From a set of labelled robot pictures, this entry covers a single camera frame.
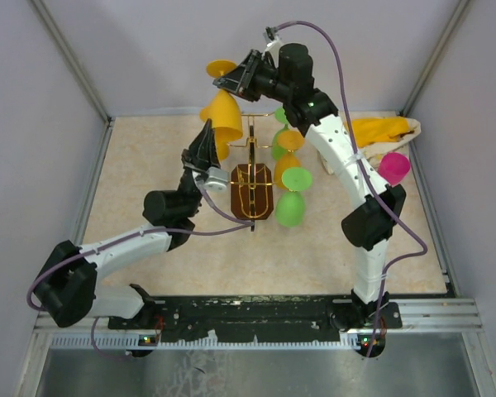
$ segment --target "gray wall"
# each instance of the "gray wall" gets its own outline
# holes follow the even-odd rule
[[[27,288],[69,236],[103,130],[28,2],[0,1],[0,396],[31,337]]]
[[[496,0],[475,2],[412,116],[461,292],[496,354]]]
[[[204,71],[242,61],[262,33],[291,19],[327,29],[341,52],[355,110],[403,107],[456,0],[45,0],[112,115],[189,110],[216,92]],[[283,38],[308,45],[317,85],[339,105],[336,66],[306,27]]]

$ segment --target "pink cup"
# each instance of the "pink cup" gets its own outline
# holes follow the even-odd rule
[[[405,155],[396,152],[388,153],[380,161],[379,174],[389,184],[395,186],[400,184],[411,168],[410,160]]]

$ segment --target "metal frame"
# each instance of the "metal frame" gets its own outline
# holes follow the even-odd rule
[[[74,223],[71,232],[74,242],[80,243],[86,230],[88,216],[93,204],[93,198],[98,185],[99,177],[103,167],[103,161],[107,153],[108,143],[112,134],[113,121],[101,100],[98,91],[94,88],[92,80],[88,77],[86,70],[78,61],[77,55],[65,39],[61,30],[55,23],[47,6],[43,0],[28,0],[34,11],[41,20],[42,25],[48,31],[58,50],[62,54],[70,72],[76,78],[78,85],[83,90],[88,101],[96,108],[100,117],[106,122],[107,129],[99,143],[98,158],[90,175],[88,188],[85,192],[77,221]],[[432,76],[437,64],[441,60],[442,54],[451,41],[457,27],[462,23],[466,13],[470,8],[471,0],[460,0],[443,31],[440,40],[437,42],[434,51],[423,68],[403,110],[400,112],[407,116],[413,109],[416,101],[422,94],[427,81]],[[417,187],[421,195],[422,204],[432,233],[438,259],[440,262],[445,282],[451,294],[458,294],[458,284],[456,282],[451,260],[444,245],[441,234],[440,223],[433,209],[432,199],[427,188],[426,180],[421,172],[420,161],[417,156],[414,144],[410,145],[413,170]],[[398,303],[400,313],[403,318],[403,328],[390,330],[390,332],[461,332],[465,341],[467,356],[472,371],[475,375],[476,384],[481,395],[496,396],[496,367],[489,349],[486,337],[483,333],[483,325],[479,319],[478,310],[473,299],[446,298],[444,296],[427,296],[422,299],[394,299]],[[100,320],[98,324],[97,337],[103,344],[106,340],[126,341],[128,335],[140,333],[150,333],[150,330],[135,331],[114,331],[107,327],[108,320]],[[22,377],[15,395],[22,397],[35,396],[39,385],[41,373],[45,364],[47,352],[54,345],[63,347],[70,338],[80,340],[79,345],[86,347],[85,338],[89,338],[89,332],[93,325],[92,319],[84,319],[72,328],[61,329],[46,314],[41,314],[36,321],[36,325],[31,337],[31,343],[27,353]],[[216,348],[218,345],[196,346],[194,348]]]

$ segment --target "green disc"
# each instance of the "green disc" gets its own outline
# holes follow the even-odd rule
[[[283,124],[289,124],[287,117],[284,115],[284,109],[283,108],[275,109],[274,117],[278,122],[282,122]]]
[[[294,192],[303,192],[311,187],[312,175],[303,167],[291,167],[283,172],[281,181],[287,189]]]
[[[301,193],[287,192],[279,197],[275,206],[275,217],[279,224],[294,227],[302,222],[306,209],[305,198]]]
[[[287,131],[289,128],[288,126],[284,126],[281,128],[279,131],[277,131],[274,135],[274,139],[272,140],[272,157],[274,160],[279,160],[282,155],[284,155],[287,151],[280,145],[278,145],[278,136],[281,132]]]

